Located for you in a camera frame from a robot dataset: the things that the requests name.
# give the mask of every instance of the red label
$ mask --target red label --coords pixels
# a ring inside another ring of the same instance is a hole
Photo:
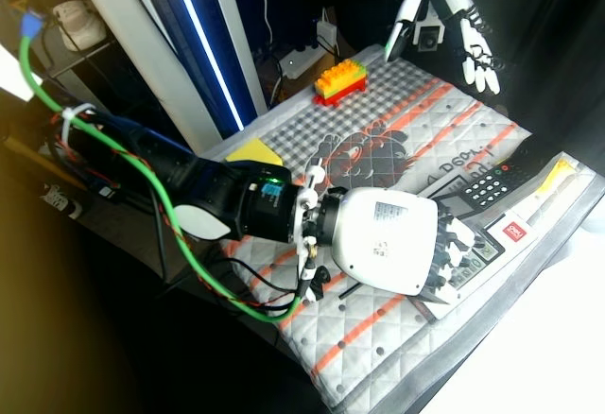
[[[503,230],[503,232],[514,242],[520,241],[523,236],[527,234],[526,231],[515,222],[511,222],[510,225]]]

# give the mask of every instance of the led light strip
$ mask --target led light strip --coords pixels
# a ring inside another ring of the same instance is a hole
[[[218,80],[220,89],[223,90],[223,94],[225,95],[225,98],[227,99],[227,104],[229,105],[229,108],[231,109],[231,113],[233,115],[233,118],[235,119],[235,124],[237,124],[238,129],[243,130],[244,125],[242,124],[242,120],[240,119],[239,114],[237,113],[237,109],[235,108],[235,104],[233,103],[233,99],[231,97],[231,94],[229,93],[229,89],[227,88],[225,79],[223,78],[223,75],[220,72],[220,69],[218,68],[218,63],[216,62],[215,54],[213,53],[212,48],[210,47],[210,44],[208,43],[208,38],[206,38],[206,33],[204,32],[204,29],[201,26],[201,22],[199,21],[198,13],[196,12],[196,9],[193,6],[193,2],[191,0],[182,0],[182,1],[185,4],[185,7],[187,8],[187,12],[189,13],[189,17],[191,18],[191,21],[193,22],[193,26],[195,27],[195,29],[198,33],[199,41],[201,42],[201,45],[204,47],[206,56],[208,57],[208,60],[210,61],[210,64],[212,65],[213,70],[215,71],[216,79]]]

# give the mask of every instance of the calculator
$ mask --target calculator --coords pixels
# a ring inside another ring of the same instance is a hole
[[[560,150],[530,135],[507,160],[454,194],[433,198],[459,219],[474,216],[536,176]]]

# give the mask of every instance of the white zip tie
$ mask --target white zip tie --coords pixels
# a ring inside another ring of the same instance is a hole
[[[61,112],[61,117],[63,118],[63,127],[60,131],[60,139],[66,147],[69,147],[68,138],[69,138],[69,129],[72,126],[72,119],[78,116],[82,112],[86,112],[87,110],[93,109],[95,106],[93,104],[80,104],[73,109],[66,107]]]

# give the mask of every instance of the quilted mat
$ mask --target quilted mat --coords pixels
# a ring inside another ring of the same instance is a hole
[[[318,186],[320,192],[338,185],[418,193],[458,167],[464,168],[468,180],[479,176],[528,136],[452,85],[404,60],[386,64],[381,54],[374,48],[361,58],[369,75],[365,92],[347,96],[337,107],[315,105],[307,95],[296,113],[276,127],[255,132],[296,178],[321,157],[328,161],[328,176]],[[591,179],[594,173],[588,170],[584,175]],[[577,195],[569,194],[569,201]],[[560,214],[565,204],[560,202]],[[538,218],[548,216],[544,211],[539,214]],[[532,226],[547,233],[559,217],[550,215]],[[291,245],[246,238],[226,244],[226,251],[277,285],[295,285],[297,261]],[[324,298],[305,301],[278,327],[324,402],[333,411],[346,413],[403,411],[405,404],[391,411],[393,394],[403,383],[406,391],[422,393],[431,381],[419,381],[415,369],[455,336],[506,281],[503,269],[500,279],[493,277],[445,319],[429,322],[414,300],[369,286],[341,301],[338,295],[355,281],[340,271],[329,250],[320,250],[318,264],[331,274],[323,287]],[[509,271],[515,270],[515,265],[509,266]],[[259,302],[279,294],[240,267],[233,270]]]

